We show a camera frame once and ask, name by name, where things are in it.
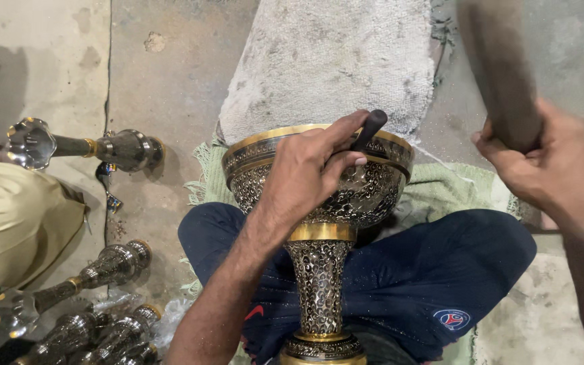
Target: plastic bag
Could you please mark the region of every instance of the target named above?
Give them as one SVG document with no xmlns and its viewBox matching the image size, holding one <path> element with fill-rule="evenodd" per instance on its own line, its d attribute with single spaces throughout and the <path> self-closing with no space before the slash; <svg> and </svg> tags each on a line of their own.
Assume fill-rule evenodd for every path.
<svg viewBox="0 0 584 365">
<path fill-rule="evenodd" d="M 184 313 L 188 311 L 192 304 L 193 301 L 184 298 L 173 299 L 166 304 L 162 319 L 152 327 L 152 332 L 154 333 L 152 343 L 157 347 L 159 353 L 165 354 L 168 352 L 174 332 L 184 317 Z"/>
<path fill-rule="evenodd" d="M 145 303 L 145 297 L 141 294 L 131 294 L 118 289 L 116 286 L 109 286 L 107 300 L 94 303 L 95 312 L 111 314 L 114 318 L 125 316 Z"/>
</svg>

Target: hookah stem part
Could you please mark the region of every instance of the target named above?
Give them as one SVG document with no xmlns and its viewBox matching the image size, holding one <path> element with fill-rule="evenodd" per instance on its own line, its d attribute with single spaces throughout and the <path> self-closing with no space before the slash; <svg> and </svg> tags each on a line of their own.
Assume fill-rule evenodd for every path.
<svg viewBox="0 0 584 365">
<path fill-rule="evenodd" d="M 370 112 L 364 121 L 364 126 L 362 126 L 362 131 L 358 135 L 358 138 L 350 145 L 350 150 L 362 151 L 371 138 L 386 124 L 387 120 L 387 113 L 380 109 Z"/>
<path fill-rule="evenodd" d="M 82 138 L 71 138 L 53 135 L 56 142 L 56 149 L 53 157 L 60 156 L 85 156 L 90 152 L 90 145 Z"/>
</svg>

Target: beige fabric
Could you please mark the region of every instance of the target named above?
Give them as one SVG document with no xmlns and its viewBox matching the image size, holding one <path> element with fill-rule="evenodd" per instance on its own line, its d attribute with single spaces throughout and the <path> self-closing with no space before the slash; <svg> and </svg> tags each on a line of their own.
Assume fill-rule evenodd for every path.
<svg viewBox="0 0 584 365">
<path fill-rule="evenodd" d="M 0 291 L 43 272 L 82 225 L 83 211 L 55 178 L 0 163 Z"/>
</svg>

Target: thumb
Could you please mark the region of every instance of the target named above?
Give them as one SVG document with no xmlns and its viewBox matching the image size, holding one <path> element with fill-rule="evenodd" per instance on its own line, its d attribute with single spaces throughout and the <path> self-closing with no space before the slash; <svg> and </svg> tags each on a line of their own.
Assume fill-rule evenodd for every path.
<svg viewBox="0 0 584 365">
<path fill-rule="evenodd" d="M 333 154 L 326 162 L 322 173 L 324 193 L 332 194 L 337 189 L 337 183 L 345 169 L 352 166 L 362 166 L 367 163 L 366 156 L 361 152 L 344 151 Z"/>
<path fill-rule="evenodd" d="M 470 138 L 472 143 L 499 173 L 506 171 L 515 164 L 526 162 L 526 156 L 521 152 L 508 149 L 497 138 L 484 138 L 481 132 L 476 132 Z"/>
</svg>

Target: navy blue shorts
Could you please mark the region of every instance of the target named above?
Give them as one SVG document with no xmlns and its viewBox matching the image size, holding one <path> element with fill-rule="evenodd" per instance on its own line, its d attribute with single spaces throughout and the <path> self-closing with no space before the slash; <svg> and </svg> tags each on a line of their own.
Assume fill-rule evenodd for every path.
<svg viewBox="0 0 584 365">
<path fill-rule="evenodd" d="M 244 221 L 223 203 L 196 206 L 182 220 L 179 240 L 202 285 Z M 344 323 L 391 336 L 418 362 L 437 360 L 507 295 L 535 252 L 531 234 L 502 212 L 460 211 L 416 225 L 348 254 Z M 284 249 L 267 265 L 246 315 L 246 351 L 257 365 L 299 328 L 294 267 Z"/>
</svg>

